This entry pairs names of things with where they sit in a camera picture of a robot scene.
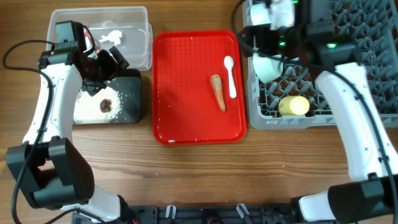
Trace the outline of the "white tissue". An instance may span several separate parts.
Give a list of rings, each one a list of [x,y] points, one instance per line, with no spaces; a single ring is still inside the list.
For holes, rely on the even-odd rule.
[[[114,45],[121,44],[121,40],[123,38],[123,32],[121,30],[113,30],[108,35],[102,35],[101,39],[99,40],[102,42],[112,42]]]

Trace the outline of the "light blue bowl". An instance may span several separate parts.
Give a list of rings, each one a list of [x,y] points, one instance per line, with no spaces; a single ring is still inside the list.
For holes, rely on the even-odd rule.
[[[251,22],[254,26],[271,23],[269,8],[265,3],[254,4],[250,8]]]

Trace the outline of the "mint green bowl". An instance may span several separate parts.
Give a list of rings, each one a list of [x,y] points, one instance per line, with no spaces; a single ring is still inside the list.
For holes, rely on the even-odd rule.
[[[260,57],[258,54],[253,55],[254,71],[263,83],[272,82],[282,75],[283,63],[267,57]]]

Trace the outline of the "red snack wrapper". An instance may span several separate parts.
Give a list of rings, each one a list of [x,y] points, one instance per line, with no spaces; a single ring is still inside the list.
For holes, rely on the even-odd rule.
[[[96,41],[91,37],[89,29],[84,27],[83,32],[85,35],[85,42],[86,42],[86,50],[85,53],[90,53],[91,55],[98,54],[100,51],[100,48]]]

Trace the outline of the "brown food scrap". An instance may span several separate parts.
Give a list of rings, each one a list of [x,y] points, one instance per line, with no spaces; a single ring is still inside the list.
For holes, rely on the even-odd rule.
[[[102,113],[108,113],[112,110],[112,102],[109,99],[103,99],[99,104],[99,109]]]

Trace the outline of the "white plastic spoon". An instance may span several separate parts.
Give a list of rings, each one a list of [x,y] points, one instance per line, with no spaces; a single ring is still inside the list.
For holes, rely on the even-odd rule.
[[[224,66],[228,72],[229,96],[231,98],[236,98],[237,92],[236,92],[236,87],[235,87],[234,78],[233,78],[234,60],[231,56],[227,55],[224,58]]]

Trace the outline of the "white rice pile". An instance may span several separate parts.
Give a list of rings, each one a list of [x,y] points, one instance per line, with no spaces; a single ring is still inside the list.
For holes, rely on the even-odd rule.
[[[103,99],[112,102],[112,110],[108,113],[100,111],[100,102]],[[118,91],[107,87],[95,96],[90,96],[86,91],[80,90],[76,98],[73,121],[75,124],[109,123],[115,120],[120,112],[121,100]]]

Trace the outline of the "orange carrot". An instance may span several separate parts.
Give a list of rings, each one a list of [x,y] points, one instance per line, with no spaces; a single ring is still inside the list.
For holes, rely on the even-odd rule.
[[[214,91],[218,106],[220,107],[220,110],[222,112],[225,112],[226,105],[225,105],[224,98],[223,98],[223,86],[222,86],[221,77],[218,74],[214,74],[211,76],[211,85],[213,87],[213,91]]]

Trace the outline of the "yellow plastic cup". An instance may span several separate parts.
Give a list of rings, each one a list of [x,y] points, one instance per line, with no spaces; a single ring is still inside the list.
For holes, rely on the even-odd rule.
[[[279,102],[279,113],[282,116],[305,115],[310,103],[304,96],[286,96]]]

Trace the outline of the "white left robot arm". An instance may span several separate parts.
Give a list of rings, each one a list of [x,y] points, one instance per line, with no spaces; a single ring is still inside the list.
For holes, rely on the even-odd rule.
[[[40,56],[35,72],[41,87],[32,124],[20,146],[10,147],[6,164],[32,208],[75,212],[95,223],[138,223],[139,217],[120,195],[98,187],[93,171],[72,143],[72,124],[80,90],[90,95],[115,78],[141,74],[116,47],[92,57],[86,46],[88,28],[75,21],[55,25],[57,41]]]

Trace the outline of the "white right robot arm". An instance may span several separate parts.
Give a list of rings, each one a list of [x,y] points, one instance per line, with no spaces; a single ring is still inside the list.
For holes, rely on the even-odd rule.
[[[236,30],[245,52],[309,68],[330,107],[346,152],[350,182],[294,198],[294,220],[356,223],[397,215],[397,151],[374,104],[356,41],[337,35],[330,1],[267,1],[272,19],[260,27],[264,45],[249,29]]]

